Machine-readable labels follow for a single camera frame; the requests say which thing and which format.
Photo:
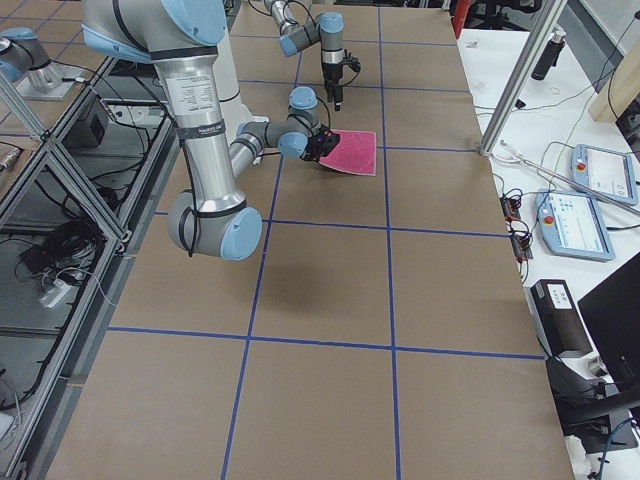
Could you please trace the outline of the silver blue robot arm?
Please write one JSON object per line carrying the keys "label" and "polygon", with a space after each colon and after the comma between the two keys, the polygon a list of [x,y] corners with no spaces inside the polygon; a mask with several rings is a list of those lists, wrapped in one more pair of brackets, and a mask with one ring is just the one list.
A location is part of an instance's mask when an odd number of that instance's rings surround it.
{"label": "silver blue robot arm", "polygon": [[291,1],[263,1],[267,13],[279,29],[279,45],[286,57],[320,45],[320,60],[327,102],[339,111],[343,103],[343,70],[348,52],[343,45],[344,21],[340,13],[307,13],[308,20],[299,22],[290,7]]}
{"label": "silver blue robot arm", "polygon": [[289,95],[280,122],[249,118],[229,141],[215,62],[228,38],[220,1],[86,1],[86,44],[114,58],[154,66],[176,123],[191,187],[171,207],[168,229],[188,254],[241,261],[256,249],[260,213],[248,206],[237,177],[268,148],[317,161],[339,144],[322,123],[309,87]]}

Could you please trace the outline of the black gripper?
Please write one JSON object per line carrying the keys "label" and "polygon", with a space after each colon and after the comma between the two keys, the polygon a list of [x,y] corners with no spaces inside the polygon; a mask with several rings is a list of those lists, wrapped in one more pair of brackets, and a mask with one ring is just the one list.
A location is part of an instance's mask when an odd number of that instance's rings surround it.
{"label": "black gripper", "polygon": [[333,104],[335,111],[340,111],[344,100],[343,86],[340,85],[343,78],[343,64],[322,62],[321,68],[327,101]]}
{"label": "black gripper", "polygon": [[308,138],[307,146],[301,159],[303,161],[318,162],[327,157],[340,143],[341,135],[328,127],[321,127],[319,131]]}

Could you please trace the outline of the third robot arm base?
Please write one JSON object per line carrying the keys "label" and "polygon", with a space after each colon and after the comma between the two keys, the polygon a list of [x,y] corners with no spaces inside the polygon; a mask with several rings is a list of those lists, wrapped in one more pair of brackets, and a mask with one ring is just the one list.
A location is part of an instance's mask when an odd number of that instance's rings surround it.
{"label": "third robot arm base", "polygon": [[25,99],[61,100],[83,69],[54,63],[31,29],[15,27],[1,32],[1,73]]}

